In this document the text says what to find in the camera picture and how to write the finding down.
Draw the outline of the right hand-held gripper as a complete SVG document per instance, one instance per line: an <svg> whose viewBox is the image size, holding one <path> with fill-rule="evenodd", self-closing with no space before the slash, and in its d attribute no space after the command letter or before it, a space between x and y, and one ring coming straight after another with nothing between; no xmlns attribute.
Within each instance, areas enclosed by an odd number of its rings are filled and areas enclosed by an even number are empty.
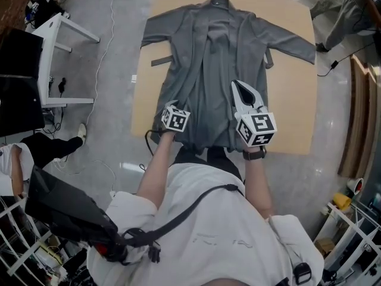
<svg viewBox="0 0 381 286"><path fill-rule="evenodd" d="M277 126L274 114L269 113L260 93L249 84L240 81L232 81L232 92L235 117L238 122L236 131L247 147L265 146L270 143ZM261 105L247 111L249 105Z"/></svg>

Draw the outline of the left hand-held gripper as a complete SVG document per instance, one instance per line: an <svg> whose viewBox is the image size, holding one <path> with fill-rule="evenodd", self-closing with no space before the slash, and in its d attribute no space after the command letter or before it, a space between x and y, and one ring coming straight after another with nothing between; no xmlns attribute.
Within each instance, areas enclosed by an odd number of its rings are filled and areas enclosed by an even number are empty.
<svg viewBox="0 0 381 286"><path fill-rule="evenodd" d="M177 103L178 100L172 100L165 104L161 122L166 130L184 132L191 113L177 108Z"/></svg>

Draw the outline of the grey robe garment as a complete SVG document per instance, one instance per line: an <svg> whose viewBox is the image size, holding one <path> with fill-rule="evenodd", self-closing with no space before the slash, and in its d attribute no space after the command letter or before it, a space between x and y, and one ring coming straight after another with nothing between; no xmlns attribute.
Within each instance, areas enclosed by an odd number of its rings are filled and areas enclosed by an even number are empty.
<svg viewBox="0 0 381 286"><path fill-rule="evenodd" d="M161 127L164 106L172 100L190 112L176 141L197 153L209 147L242 151L236 132L231 82L241 80L267 101L270 50L314 64L316 49L304 38L229 0L185 5L147 20L142 46L168 41L170 67L161 87L152 128Z"/></svg>

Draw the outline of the person's left forearm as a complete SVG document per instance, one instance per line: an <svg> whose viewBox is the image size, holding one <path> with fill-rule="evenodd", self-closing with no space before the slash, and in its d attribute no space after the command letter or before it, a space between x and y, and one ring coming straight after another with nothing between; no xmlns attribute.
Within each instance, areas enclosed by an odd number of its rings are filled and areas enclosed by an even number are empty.
<svg viewBox="0 0 381 286"><path fill-rule="evenodd" d="M164 132L139 184L137 196L151 201L159 208L165 196L171 146L175 133Z"/></svg>

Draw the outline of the black shoulder pack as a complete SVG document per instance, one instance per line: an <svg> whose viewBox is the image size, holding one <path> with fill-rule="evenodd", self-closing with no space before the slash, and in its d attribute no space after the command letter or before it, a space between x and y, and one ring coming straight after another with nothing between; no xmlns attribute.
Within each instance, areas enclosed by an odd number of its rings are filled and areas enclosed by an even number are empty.
<svg viewBox="0 0 381 286"><path fill-rule="evenodd" d="M116 224L95 201L37 166L29 180L25 212L58 237L86 242L109 262L123 262L127 256Z"/></svg>

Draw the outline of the person's right forearm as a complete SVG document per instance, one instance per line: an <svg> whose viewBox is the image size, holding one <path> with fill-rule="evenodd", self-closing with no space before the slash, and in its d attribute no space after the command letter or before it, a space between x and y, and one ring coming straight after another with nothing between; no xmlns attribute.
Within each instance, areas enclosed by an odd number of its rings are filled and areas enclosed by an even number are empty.
<svg viewBox="0 0 381 286"><path fill-rule="evenodd" d="M251 147L245 147L244 150L250 151ZM263 158L245 160L245 197L264 219L274 215Z"/></svg>

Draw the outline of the person's white t-shirt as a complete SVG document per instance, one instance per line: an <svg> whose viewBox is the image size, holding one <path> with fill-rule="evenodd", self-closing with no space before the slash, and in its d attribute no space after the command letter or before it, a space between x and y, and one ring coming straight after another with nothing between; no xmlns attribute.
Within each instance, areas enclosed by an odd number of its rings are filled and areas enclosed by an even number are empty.
<svg viewBox="0 0 381 286"><path fill-rule="evenodd" d="M159 239L160 261L146 247L130 248L128 265L106 261L88 250L88 271L97 286L202 286L232 279L249 286L276 286L293 277L298 262L312 271L307 286L316 286L324 260L297 217L263 218L243 196L234 175L203 164L169 168L162 205L128 192L113 197L107 215L120 232L155 230L194 201L199 205L178 227Z"/></svg>

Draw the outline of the wooden step platform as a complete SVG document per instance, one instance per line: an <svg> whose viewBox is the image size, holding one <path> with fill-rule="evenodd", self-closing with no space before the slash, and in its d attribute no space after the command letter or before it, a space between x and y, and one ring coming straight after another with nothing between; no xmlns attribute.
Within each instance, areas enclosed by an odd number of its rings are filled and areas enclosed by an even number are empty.
<svg viewBox="0 0 381 286"><path fill-rule="evenodd" d="M348 131L338 175L365 175L376 131L377 83L367 63L350 56L351 106Z"/></svg>

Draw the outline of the white red paper cup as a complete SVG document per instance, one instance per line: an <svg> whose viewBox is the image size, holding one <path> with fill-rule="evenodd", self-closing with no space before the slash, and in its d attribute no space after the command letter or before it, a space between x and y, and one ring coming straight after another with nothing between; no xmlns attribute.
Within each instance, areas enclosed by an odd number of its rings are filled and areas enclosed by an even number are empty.
<svg viewBox="0 0 381 286"><path fill-rule="evenodd" d="M361 192L362 187L363 187L363 178L351 178L348 179L346 186L347 188L354 194L357 195Z"/></svg>

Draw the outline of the yellow container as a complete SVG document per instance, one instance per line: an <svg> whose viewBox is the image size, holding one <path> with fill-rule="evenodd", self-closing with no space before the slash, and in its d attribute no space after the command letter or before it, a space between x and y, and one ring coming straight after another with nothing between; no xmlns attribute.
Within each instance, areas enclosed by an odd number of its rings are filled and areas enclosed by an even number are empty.
<svg viewBox="0 0 381 286"><path fill-rule="evenodd" d="M351 198L340 192L335 193L333 196L333 203L341 211L348 209L351 205L351 201Z"/></svg>

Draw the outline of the white desk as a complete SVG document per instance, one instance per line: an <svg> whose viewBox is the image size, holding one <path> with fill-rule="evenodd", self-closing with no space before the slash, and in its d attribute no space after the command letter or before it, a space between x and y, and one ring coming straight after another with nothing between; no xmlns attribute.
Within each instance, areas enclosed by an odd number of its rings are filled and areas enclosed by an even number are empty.
<svg viewBox="0 0 381 286"><path fill-rule="evenodd" d="M93 104L93 98L53 98L49 96L49 76L54 49L58 48L69 53L72 52L70 47L57 42L57 35L61 26L66 26L95 43L99 43L100 41L98 36L61 14L53 16L32 33L43 39L38 72L38 90L41 106L42 108L48 108L66 107L68 104Z"/></svg>

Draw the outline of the black monitor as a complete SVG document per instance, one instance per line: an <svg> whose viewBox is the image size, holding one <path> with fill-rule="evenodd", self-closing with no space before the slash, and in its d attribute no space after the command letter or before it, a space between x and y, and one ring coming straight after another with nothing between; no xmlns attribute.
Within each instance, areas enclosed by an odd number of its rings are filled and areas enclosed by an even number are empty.
<svg viewBox="0 0 381 286"><path fill-rule="evenodd" d="M0 34L0 137L45 126L38 90L42 44L15 28Z"/></svg>

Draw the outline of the brown cardboard box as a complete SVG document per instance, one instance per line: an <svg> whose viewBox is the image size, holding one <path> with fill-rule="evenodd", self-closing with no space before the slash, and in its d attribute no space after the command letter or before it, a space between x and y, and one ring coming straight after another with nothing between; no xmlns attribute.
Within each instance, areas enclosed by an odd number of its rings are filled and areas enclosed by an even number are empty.
<svg viewBox="0 0 381 286"><path fill-rule="evenodd" d="M335 243L330 238L320 238L315 240L315 246L326 257L334 249Z"/></svg>

